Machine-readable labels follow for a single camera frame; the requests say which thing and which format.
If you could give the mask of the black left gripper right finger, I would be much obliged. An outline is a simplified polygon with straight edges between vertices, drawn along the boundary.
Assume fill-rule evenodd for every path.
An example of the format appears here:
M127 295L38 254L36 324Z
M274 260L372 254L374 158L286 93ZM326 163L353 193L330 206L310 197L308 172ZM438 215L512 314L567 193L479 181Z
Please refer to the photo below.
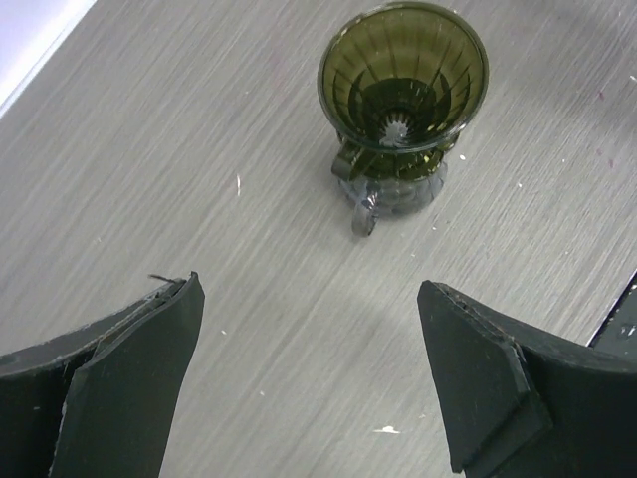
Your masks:
M636 360L499 313L452 287L418 294L450 454L468 477L632 477Z

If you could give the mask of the green glass coffee dripper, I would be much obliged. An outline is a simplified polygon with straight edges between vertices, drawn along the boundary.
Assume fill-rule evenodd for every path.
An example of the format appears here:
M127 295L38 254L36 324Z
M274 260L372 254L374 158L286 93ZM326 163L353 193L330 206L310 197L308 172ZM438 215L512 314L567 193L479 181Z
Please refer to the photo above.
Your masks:
M489 61L477 32L439 5L390 2L348 21L318 67L318 98L340 150L333 174L418 181L477 113Z

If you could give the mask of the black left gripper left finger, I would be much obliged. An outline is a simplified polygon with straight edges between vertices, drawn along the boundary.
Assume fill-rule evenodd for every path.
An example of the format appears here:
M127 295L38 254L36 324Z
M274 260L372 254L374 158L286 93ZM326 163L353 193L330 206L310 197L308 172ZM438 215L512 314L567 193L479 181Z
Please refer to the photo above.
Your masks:
M198 341L196 273L1 357L4 477L156 477Z

